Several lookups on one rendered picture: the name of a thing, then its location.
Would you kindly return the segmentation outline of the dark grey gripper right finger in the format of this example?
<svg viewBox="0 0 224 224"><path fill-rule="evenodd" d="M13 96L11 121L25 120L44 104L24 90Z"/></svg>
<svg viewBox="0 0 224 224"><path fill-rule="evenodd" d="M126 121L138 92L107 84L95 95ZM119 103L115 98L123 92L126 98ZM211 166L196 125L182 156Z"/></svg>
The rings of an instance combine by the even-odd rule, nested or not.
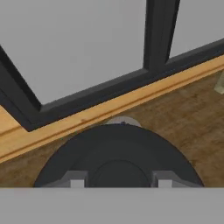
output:
<svg viewBox="0 0 224 224"><path fill-rule="evenodd" d="M173 187L194 187L192 182L181 179L173 171L154 171L152 173L152 187L173 188Z"/></svg>

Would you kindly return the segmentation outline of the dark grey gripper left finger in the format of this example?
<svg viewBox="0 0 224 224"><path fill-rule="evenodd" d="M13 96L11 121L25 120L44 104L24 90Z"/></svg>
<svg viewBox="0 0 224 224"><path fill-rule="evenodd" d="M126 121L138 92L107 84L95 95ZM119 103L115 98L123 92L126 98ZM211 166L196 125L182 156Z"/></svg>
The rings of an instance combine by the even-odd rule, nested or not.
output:
<svg viewBox="0 0 224 224"><path fill-rule="evenodd" d="M61 179L53 181L45 187L84 188L87 180L88 173L86 171L67 171Z"/></svg>

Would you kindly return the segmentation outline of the grey blender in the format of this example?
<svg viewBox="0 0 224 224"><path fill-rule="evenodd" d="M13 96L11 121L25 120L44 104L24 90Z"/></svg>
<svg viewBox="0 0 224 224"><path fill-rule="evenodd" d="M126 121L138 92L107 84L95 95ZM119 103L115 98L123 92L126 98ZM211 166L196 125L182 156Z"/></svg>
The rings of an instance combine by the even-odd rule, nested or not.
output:
<svg viewBox="0 0 224 224"><path fill-rule="evenodd" d="M129 116L116 116L108 121L106 121L107 125L132 125L141 127L141 124L136 119L129 117Z"/></svg>

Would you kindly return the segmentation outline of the dark framed window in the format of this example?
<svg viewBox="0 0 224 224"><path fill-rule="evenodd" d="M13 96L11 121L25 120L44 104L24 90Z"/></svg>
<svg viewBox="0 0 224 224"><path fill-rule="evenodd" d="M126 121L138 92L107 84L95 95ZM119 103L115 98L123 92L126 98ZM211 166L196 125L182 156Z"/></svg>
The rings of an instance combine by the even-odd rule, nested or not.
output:
<svg viewBox="0 0 224 224"><path fill-rule="evenodd" d="M224 56L224 38L171 57L180 0L147 0L143 65L140 69L43 105L0 46L0 105L32 131L127 94L190 67Z"/></svg>

